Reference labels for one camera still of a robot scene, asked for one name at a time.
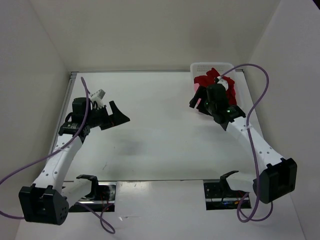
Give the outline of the dark red t-shirt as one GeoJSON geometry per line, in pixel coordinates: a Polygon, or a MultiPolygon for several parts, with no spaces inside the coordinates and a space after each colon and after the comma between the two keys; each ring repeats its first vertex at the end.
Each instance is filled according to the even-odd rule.
{"type": "MultiPolygon", "coordinates": [[[[207,71],[205,75],[196,76],[193,80],[194,84],[198,86],[208,87],[216,83],[216,79],[220,77],[219,72],[212,67],[211,70],[207,71]]],[[[222,77],[222,84],[227,87],[226,96],[230,105],[237,105],[235,81],[227,76],[222,77]]]]}

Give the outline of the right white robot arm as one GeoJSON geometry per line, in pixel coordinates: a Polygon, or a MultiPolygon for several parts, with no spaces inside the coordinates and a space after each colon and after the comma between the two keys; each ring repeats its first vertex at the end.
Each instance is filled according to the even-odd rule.
{"type": "Polygon", "coordinates": [[[245,174],[233,170],[220,177],[225,194],[235,191],[255,193],[262,203],[268,204],[295,189],[297,163],[276,152],[254,129],[243,110],[238,105],[229,104],[224,86],[199,86],[189,106],[213,117],[249,155],[256,157],[259,173],[245,174]]]}

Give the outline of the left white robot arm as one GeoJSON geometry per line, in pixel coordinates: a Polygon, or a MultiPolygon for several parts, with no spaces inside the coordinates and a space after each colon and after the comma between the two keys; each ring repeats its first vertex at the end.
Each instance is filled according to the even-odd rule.
{"type": "Polygon", "coordinates": [[[113,128],[130,121],[116,106],[109,103],[112,113],[108,114],[104,104],[98,100],[75,98],[72,111],[59,129],[57,145],[44,169],[31,186],[23,186],[18,197],[24,219],[31,223],[61,225],[69,209],[81,198],[94,199],[99,186],[94,175],[81,174],[64,187],[65,177],[77,152],[83,146],[90,130],[113,128]]]}

